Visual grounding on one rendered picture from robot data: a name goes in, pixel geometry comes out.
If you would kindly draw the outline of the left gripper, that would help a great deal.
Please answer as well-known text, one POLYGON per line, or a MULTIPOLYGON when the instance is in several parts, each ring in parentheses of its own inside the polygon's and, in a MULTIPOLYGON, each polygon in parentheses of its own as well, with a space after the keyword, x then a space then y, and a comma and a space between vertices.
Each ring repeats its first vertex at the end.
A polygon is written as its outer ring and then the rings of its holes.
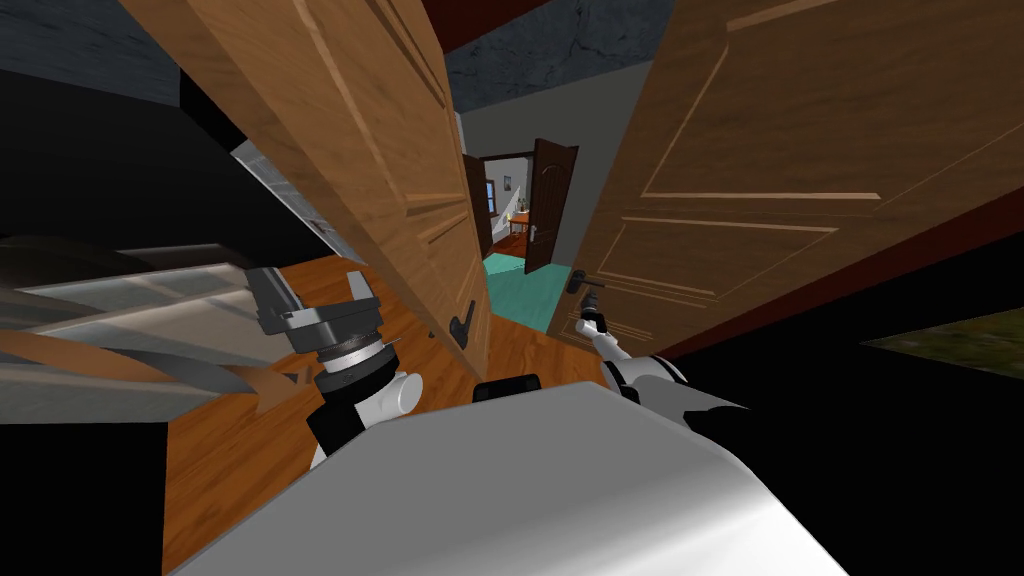
POLYGON ((263 332, 285 332, 298 353, 343 344, 383 324, 380 300, 360 271, 346 274, 352 301, 313 308, 304 308, 278 268, 253 268, 244 274, 263 332))

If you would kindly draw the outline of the dark brown door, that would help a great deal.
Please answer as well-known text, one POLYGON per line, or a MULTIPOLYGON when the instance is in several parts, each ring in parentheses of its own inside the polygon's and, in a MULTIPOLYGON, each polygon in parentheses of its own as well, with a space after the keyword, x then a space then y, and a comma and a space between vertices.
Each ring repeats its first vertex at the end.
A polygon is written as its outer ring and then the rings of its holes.
POLYGON ((528 241, 524 273, 552 262, 578 148, 537 138, 534 146, 528 241))
POLYGON ((490 232, 492 208, 489 206, 484 162, 478 158, 463 155, 466 181, 473 211, 474 228, 479 243, 481 257, 484 259, 493 245, 490 232))

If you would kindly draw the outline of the brown wooden door leaf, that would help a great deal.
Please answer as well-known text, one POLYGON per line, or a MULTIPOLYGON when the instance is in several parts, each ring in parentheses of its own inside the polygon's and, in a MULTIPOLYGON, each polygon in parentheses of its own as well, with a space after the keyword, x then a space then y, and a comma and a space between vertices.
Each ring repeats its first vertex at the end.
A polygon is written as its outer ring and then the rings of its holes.
POLYGON ((120 0, 478 379, 490 307, 422 0, 120 0), (466 349, 449 333, 476 301, 466 349))
POLYGON ((1024 0, 677 0, 575 258, 666 356, 1014 234, 1024 0))

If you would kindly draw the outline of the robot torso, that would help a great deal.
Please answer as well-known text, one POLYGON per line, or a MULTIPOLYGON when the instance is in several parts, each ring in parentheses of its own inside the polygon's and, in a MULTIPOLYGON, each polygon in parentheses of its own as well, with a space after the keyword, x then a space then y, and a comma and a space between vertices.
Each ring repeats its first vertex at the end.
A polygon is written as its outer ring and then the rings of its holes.
POLYGON ((172 576, 847 576, 705 437, 580 382, 378 423, 172 576))

